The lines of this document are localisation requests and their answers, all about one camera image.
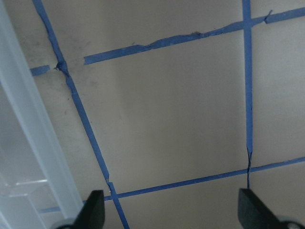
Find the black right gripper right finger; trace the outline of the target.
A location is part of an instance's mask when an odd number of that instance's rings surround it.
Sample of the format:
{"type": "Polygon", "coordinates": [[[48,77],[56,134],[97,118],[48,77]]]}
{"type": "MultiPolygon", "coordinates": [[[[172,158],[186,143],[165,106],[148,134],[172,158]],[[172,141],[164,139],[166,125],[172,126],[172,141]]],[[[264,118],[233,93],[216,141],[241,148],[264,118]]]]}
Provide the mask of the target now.
{"type": "Polygon", "coordinates": [[[279,219],[250,189],[238,193],[238,220],[243,229],[281,229],[279,219]]]}

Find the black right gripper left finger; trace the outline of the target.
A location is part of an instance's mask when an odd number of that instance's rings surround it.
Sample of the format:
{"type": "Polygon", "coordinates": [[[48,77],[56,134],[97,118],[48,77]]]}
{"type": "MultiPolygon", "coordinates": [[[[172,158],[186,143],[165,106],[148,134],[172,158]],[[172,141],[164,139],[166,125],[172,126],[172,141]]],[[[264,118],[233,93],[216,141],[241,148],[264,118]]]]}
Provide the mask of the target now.
{"type": "Polygon", "coordinates": [[[94,190],[75,219],[73,229],[102,229],[105,223],[104,193],[94,190]]]}

